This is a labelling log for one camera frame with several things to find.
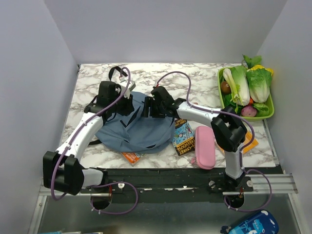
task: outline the blue cloth bag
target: blue cloth bag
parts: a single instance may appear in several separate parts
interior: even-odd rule
[[[112,116],[96,133],[96,137],[106,147],[118,152],[158,153],[174,137],[174,118],[141,117],[146,95],[139,92],[131,94],[134,111],[128,116]]]

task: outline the comic book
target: comic book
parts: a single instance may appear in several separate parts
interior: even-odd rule
[[[175,135],[172,144],[178,156],[195,150],[195,136],[190,124],[185,119],[175,121]]]

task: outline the screw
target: screw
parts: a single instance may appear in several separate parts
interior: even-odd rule
[[[215,187],[215,182],[211,180],[208,185],[213,189]]]
[[[250,188],[254,185],[254,183],[251,180],[248,180],[246,184]]]

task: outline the lettuce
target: lettuce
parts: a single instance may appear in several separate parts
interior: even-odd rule
[[[257,69],[249,70],[246,75],[252,99],[258,103],[266,102],[270,94],[271,72],[266,69]]]
[[[253,107],[257,109],[257,117],[264,117],[269,115],[269,107],[264,103],[254,103]]]

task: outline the cabbage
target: cabbage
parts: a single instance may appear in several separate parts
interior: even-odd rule
[[[252,99],[259,103],[266,102],[270,94],[271,72],[266,69],[257,69],[249,70],[246,75]]]
[[[239,95],[237,103],[246,106],[250,101],[249,88],[246,80],[246,68],[244,66],[236,66],[230,68],[230,70]]]

